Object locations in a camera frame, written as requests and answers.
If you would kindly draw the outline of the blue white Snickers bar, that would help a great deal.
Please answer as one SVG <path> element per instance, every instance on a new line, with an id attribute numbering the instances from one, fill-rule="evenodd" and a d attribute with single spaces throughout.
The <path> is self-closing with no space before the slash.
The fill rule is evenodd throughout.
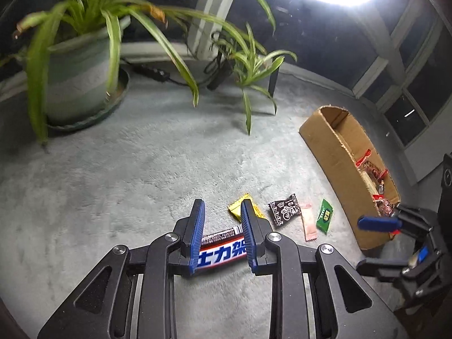
<path id="1" fill-rule="evenodd" d="M 202 237 L 196 270 L 217 268 L 246 257 L 242 226 L 237 225 Z"/>

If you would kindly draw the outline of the red snack packets in box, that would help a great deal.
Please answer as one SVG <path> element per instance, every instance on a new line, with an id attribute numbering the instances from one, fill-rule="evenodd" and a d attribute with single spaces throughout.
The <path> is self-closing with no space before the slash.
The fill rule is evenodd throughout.
<path id="1" fill-rule="evenodd" d="M 400 195 L 387 167 L 374 149 L 367 149 L 355 166 L 366 184 L 380 217 L 390 217 L 400 202 Z"/>

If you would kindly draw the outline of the yellow snack packet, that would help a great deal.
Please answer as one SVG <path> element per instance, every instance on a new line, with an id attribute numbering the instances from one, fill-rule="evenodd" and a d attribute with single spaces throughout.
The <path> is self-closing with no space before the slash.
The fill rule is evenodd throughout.
<path id="1" fill-rule="evenodd" d="M 254 213 L 257 217 L 262 218 L 262 219 L 266 218 L 265 215 L 263 214 L 263 212 L 260 210 L 260 208 L 254 203 L 252 196 L 250 196 L 249 194 L 244 194 L 238 200 L 236 200 L 235 202 L 230 204 L 227 208 L 229 210 L 229 212 L 234 216 L 234 218 L 239 223 L 241 222 L 241 203 L 244 200 L 251 201 L 252 207 L 254 209 Z"/>

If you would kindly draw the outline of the dark brown patterned snack packet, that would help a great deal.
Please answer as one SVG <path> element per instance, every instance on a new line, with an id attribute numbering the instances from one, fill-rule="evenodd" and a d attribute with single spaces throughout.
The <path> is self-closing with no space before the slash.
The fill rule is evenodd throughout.
<path id="1" fill-rule="evenodd" d="M 275 227 L 282 227 L 293 217 L 298 217 L 302 214 L 295 194 L 291 194 L 287 199 L 282 201 L 271 201 L 268 206 Z"/>

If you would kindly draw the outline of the brown cardboard box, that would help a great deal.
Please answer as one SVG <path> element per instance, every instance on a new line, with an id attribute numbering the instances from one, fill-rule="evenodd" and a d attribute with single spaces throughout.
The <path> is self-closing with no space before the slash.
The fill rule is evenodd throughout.
<path id="1" fill-rule="evenodd" d="M 356 166 L 366 151 L 371 151 L 367 160 L 384 173 L 385 199 L 392 205 L 401 199 L 380 154 L 355 117 L 340 107 L 319 107 L 301 125 L 299 133 L 333 187 L 360 250 L 375 249 L 393 240 L 394 233 L 369 232 L 357 226 L 363 215 L 380 215 L 374 193 Z"/>

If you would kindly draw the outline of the green snack packet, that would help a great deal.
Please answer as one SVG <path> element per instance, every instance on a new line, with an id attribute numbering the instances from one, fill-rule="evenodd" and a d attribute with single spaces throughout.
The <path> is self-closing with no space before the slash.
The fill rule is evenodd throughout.
<path id="1" fill-rule="evenodd" d="M 320 213 L 316 221 L 316 227 L 323 233 L 327 234 L 332 216 L 333 216 L 332 205 L 327 200 L 323 199 L 320 207 Z"/>

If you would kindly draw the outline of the pink snack stick packet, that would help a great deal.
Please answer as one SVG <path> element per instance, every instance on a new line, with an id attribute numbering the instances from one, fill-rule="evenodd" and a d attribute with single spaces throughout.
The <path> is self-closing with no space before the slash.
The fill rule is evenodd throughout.
<path id="1" fill-rule="evenodd" d="M 302 204 L 300 209 L 305 241 L 310 242 L 317 238 L 316 218 L 313 215 L 311 204 Z"/>

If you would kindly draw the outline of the black light stand leg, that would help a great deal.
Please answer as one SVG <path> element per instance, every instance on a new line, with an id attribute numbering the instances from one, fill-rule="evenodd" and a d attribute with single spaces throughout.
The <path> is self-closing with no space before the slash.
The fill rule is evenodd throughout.
<path id="1" fill-rule="evenodd" d="M 276 69 L 272 74 L 270 75 L 269 85 L 268 85 L 268 92 L 271 97 L 274 96 L 274 91 L 277 85 L 277 79 L 279 75 L 279 69 Z"/>

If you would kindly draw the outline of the small spider plant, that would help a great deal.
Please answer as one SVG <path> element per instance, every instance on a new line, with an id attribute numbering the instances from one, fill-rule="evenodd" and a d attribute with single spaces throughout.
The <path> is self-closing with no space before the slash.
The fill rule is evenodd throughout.
<path id="1" fill-rule="evenodd" d="M 216 90 L 229 77 L 233 77 L 236 87 L 242 94 L 244 113 L 246 116 L 246 131 L 251 132 L 252 109 L 248 92 L 253 90 L 264 95 L 272 102 L 273 110 L 277 111 L 277 104 L 270 89 L 258 83 L 276 74 L 289 56 L 297 60 L 297 55 L 288 50 L 268 52 L 254 37 L 250 25 L 245 31 L 233 30 L 215 31 L 211 34 L 212 47 L 218 50 L 214 59 L 216 69 L 210 83 L 209 90 Z"/>

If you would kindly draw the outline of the dark green pot saucer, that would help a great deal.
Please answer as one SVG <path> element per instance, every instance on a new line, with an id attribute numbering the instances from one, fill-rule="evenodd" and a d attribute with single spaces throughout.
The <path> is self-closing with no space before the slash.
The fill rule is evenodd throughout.
<path id="1" fill-rule="evenodd" d="M 120 67 L 116 93 L 107 99 L 105 107 L 103 107 L 95 114 L 86 117 L 86 119 L 81 119 L 79 121 L 76 121 L 75 123 L 70 123 L 67 125 L 57 125 L 56 123 L 52 123 L 50 119 L 47 119 L 47 128 L 52 132 L 72 133 L 87 129 L 91 126 L 101 123 L 103 120 L 112 115 L 126 98 L 129 80 L 130 75 L 128 71 Z"/>

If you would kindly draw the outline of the striped green plant pot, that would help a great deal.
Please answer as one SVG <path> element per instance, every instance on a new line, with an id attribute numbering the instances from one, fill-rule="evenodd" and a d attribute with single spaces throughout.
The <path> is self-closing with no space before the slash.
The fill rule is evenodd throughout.
<path id="1" fill-rule="evenodd" d="M 115 91 L 109 88 L 110 36 L 107 27 L 48 45 L 39 32 L 25 59 L 28 116 L 36 132 L 47 119 L 57 125 L 86 119 Z"/>

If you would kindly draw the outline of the large spider plant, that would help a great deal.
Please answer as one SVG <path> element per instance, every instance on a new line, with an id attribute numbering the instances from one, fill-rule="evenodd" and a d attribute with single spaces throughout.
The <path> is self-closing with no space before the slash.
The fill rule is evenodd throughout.
<path id="1" fill-rule="evenodd" d="M 125 16 L 134 17 L 156 39 L 192 91 L 194 105 L 198 104 L 198 83 L 185 61 L 176 52 L 164 33 L 156 25 L 156 22 L 161 21 L 165 24 L 171 19 L 178 25 L 183 26 L 193 19 L 200 19 L 219 25 L 227 31 L 240 30 L 230 22 L 210 13 L 192 8 L 155 5 L 147 0 L 63 0 L 58 2 L 50 11 L 26 15 L 17 24 L 15 33 L 20 35 L 33 28 L 36 32 L 32 41 L 37 33 L 42 32 L 44 38 L 48 40 L 47 44 L 53 45 L 62 22 L 69 25 L 78 37 L 107 27 L 110 36 L 111 80 L 109 81 L 109 88 L 113 89 L 119 73 L 119 49 L 122 43 L 122 29 L 119 21 Z M 32 125 L 31 127 L 37 140 L 45 145 L 48 140 L 47 126 L 40 132 L 36 132 Z"/>

